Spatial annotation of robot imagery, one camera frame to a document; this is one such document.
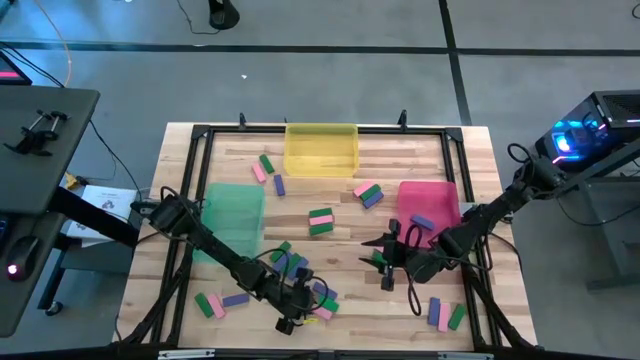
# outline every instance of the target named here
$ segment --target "black desk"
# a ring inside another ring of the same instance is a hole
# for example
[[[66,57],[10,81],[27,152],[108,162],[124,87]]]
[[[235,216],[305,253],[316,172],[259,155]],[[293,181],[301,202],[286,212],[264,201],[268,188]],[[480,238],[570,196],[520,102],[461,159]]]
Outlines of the black desk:
[[[0,244],[0,267],[6,264],[7,248],[19,238],[33,233],[41,239],[35,270],[27,280],[12,282],[0,272],[0,337],[15,331],[51,249],[60,246],[58,233],[65,218],[135,247],[135,228],[58,187],[99,97],[94,90],[0,86],[0,144],[17,144],[22,139],[20,127],[29,127],[38,109],[71,117],[58,124],[59,138],[44,147],[52,156],[17,154],[0,145],[0,212],[13,219],[8,238]],[[51,125],[41,122],[38,129]]]

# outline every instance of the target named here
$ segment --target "concrete floor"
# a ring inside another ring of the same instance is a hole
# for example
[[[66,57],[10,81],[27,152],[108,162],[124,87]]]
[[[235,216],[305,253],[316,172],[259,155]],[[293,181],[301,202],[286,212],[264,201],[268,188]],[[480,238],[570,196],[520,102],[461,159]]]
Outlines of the concrete floor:
[[[41,1],[74,43],[446,46],[437,0],[236,0],[240,24],[215,36],[190,34],[174,0]],[[182,1],[194,27],[209,30],[205,1]],[[448,3],[459,47],[640,49],[640,20],[630,15],[635,0]],[[56,35],[31,1],[20,0],[0,23],[0,39],[50,41]],[[390,123],[404,108],[412,124],[460,124],[447,55],[163,49],[73,52],[71,86],[101,92],[94,121],[141,187],[151,184],[169,121],[235,121],[242,111],[255,122],[286,116],[290,122]],[[66,75],[62,51],[22,53],[57,78]],[[516,168],[506,156],[507,143],[530,144],[593,90],[640,88],[636,57],[461,56],[460,64],[471,120],[491,129],[504,185]],[[24,70],[36,84],[48,84]],[[111,166],[105,149],[87,132],[70,170],[108,177]],[[102,183],[132,186],[122,169]],[[640,358],[640,288],[588,293],[584,286],[608,271],[598,232],[570,223],[552,202],[519,212],[514,232],[540,344]],[[35,310],[43,277],[17,333],[0,340],[3,353],[111,340],[126,279],[68,274],[57,296],[65,311],[47,318]],[[34,334],[52,333],[65,336],[32,341]]]

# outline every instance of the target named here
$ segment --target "wooden tabletop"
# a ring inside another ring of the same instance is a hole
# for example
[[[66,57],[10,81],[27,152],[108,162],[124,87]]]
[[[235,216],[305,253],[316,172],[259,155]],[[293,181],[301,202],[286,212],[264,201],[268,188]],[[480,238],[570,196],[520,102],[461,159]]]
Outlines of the wooden tabletop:
[[[164,136],[152,185],[152,198],[159,197],[160,186],[179,189],[192,123],[169,123]],[[486,127],[463,127],[464,141],[477,202],[490,202],[501,192],[493,148]],[[199,145],[196,164],[201,163],[204,141]],[[269,155],[277,172],[283,174],[287,195],[278,198],[272,179],[266,193],[263,249],[291,242],[293,251],[309,260],[309,267],[338,293],[339,311],[330,321],[296,328],[286,336],[274,329],[279,313],[266,302],[252,300],[242,308],[231,308],[223,319],[206,319],[194,296],[203,292],[237,291],[229,273],[219,266],[194,263],[180,336],[182,347],[215,348],[329,348],[359,350],[471,350],[469,318],[465,316],[457,331],[439,333],[426,323],[430,297],[443,302],[464,304],[460,268],[443,271],[427,284],[417,284],[423,316],[409,309],[407,279],[396,272],[395,291],[380,290],[380,275],[361,261],[371,248],[362,241],[378,238],[395,216],[398,185],[404,180],[446,181],[440,140],[427,135],[360,135],[360,168],[353,179],[294,178],[283,169],[284,134],[216,134],[209,166],[208,183],[257,184],[251,165],[262,153]],[[452,145],[459,199],[464,193],[459,176],[457,153]],[[193,174],[190,197],[198,179]],[[384,200],[365,211],[351,191],[364,180],[382,187]],[[332,233],[310,238],[309,210],[331,207],[335,215]],[[140,236],[153,230],[143,228]],[[513,242],[510,226],[500,224],[496,234]],[[157,235],[140,244],[120,309],[118,328],[129,334],[142,320],[157,298],[169,241]],[[491,238],[494,269],[490,273],[496,302],[525,339],[536,343],[529,305],[516,255]],[[178,263],[182,256],[179,253]],[[162,339],[166,338],[174,300],[167,308]],[[486,312],[478,299],[483,335],[489,341]]]

